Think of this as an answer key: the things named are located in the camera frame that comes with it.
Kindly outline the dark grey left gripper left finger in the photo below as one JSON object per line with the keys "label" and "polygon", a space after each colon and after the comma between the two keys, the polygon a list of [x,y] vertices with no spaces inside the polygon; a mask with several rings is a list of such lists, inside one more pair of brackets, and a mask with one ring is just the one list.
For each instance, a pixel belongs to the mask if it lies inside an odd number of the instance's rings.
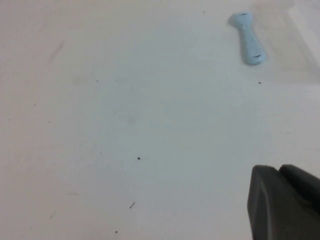
{"label": "dark grey left gripper left finger", "polygon": [[320,238],[320,209],[314,209],[274,167],[252,168],[247,211],[254,240]]}

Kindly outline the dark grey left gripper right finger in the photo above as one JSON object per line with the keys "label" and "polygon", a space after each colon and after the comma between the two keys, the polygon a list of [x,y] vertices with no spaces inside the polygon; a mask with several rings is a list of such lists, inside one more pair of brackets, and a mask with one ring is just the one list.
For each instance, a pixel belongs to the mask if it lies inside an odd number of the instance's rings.
{"label": "dark grey left gripper right finger", "polygon": [[291,164],[282,165],[279,172],[299,193],[299,195],[312,204],[314,209],[320,208],[319,178]]}

